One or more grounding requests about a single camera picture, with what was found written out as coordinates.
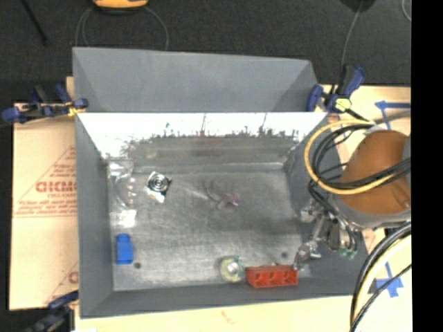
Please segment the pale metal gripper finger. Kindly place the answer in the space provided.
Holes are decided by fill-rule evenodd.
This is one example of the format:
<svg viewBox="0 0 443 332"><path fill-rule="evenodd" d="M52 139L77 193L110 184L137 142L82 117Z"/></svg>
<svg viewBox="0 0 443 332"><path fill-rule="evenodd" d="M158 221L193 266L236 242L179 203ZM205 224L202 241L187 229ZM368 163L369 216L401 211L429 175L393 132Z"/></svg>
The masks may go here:
<svg viewBox="0 0 443 332"><path fill-rule="evenodd" d="M318 206L307 206L300 211L300 221L301 222L313 222L318 219L324 210Z"/></svg>
<svg viewBox="0 0 443 332"><path fill-rule="evenodd" d="M300 271L309 261L321 258L322 255L318 251L318 244L315 241L305 242L297 250L293 261L293 269Z"/></svg>

